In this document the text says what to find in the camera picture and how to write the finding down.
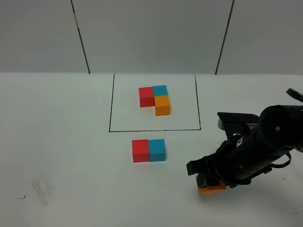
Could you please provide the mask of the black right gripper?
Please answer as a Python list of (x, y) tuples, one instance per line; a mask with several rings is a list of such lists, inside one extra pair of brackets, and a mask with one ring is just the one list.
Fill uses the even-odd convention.
[[(257, 131), (252, 130), (224, 141), (215, 155), (189, 161), (186, 165), (187, 174), (198, 174), (198, 188), (226, 189), (225, 182), (232, 187), (250, 184), (256, 176), (289, 165), (291, 150), (292, 148), (270, 149), (261, 141)], [(222, 181), (207, 175), (217, 175)]]

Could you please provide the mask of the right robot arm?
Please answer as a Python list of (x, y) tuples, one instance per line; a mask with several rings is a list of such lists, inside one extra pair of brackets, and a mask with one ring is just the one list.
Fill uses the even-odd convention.
[(234, 188), (248, 185), (260, 174), (291, 163), (291, 150), (303, 150), (303, 107), (273, 105), (260, 116), (218, 112), (218, 127), (227, 139), (215, 153), (187, 163), (200, 189), (223, 182)]

